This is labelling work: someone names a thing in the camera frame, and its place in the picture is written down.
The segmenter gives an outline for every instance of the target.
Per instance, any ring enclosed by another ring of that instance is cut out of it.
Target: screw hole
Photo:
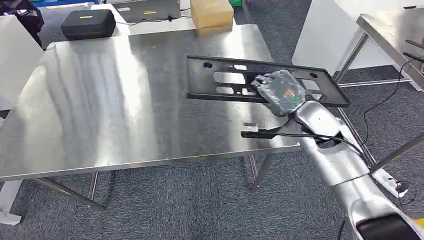
[[[214,65],[212,65],[212,63],[210,63],[210,62],[204,62],[204,63],[203,63],[203,67],[204,67],[204,68],[211,69],[213,66],[214,66]]]

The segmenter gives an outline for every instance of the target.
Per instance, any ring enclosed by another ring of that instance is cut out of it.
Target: white power strip
[[[377,182],[379,182],[385,189],[387,189],[391,194],[393,194],[393,196],[395,196],[396,198],[403,198],[405,194],[408,192],[408,189],[406,189],[405,191],[398,193],[396,188],[399,185],[398,183],[396,183],[396,179],[382,168],[375,171],[372,174],[372,177]]]

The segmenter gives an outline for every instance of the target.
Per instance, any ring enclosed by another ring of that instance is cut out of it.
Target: gray carpet
[[[274,60],[287,64],[309,5],[310,1],[301,0],[252,0],[236,10],[234,17],[238,24],[257,24]],[[55,21],[60,22],[58,15]],[[55,29],[43,29],[43,45],[58,39],[46,37],[55,35]],[[393,77],[396,72],[385,66],[349,71],[343,81]],[[346,89],[352,101],[346,113],[362,136],[362,113],[394,87]],[[402,83],[390,101],[368,114],[369,148],[377,160],[423,129],[422,97],[423,93]],[[258,166],[263,157],[258,156]],[[418,188],[415,202],[404,207],[413,218],[424,217],[422,159],[423,148],[419,147],[387,167],[394,177]],[[54,179],[87,194],[91,176]],[[257,193],[249,191],[251,182],[250,167],[243,158],[102,172],[96,200],[106,208],[96,211],[25,180],[11,210],[23,216],[22,223],[0,225],[0,240],[336,238],[342,213],[302,153],[279,154]]]

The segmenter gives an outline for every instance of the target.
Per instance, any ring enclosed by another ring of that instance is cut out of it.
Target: cardboard box
[[[228,0],[190,0],[196,28],[233,26],[234,9]]]

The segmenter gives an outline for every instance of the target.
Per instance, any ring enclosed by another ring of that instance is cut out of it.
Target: reflective tabletop
[[[424,56],[424,49],[405,42],[411,40],[424,45],[424,8],[361,14],[356,23],[389,55],[399,66],[411,58]],[[421,88],[424,87],[423,65],[413,61],[404,70]]]
[[[260,103],[187,99],[187,55],[272,61],[256,25],[49,45],[0,128],[0,181],[299,150],[241,137],[286,123]]]

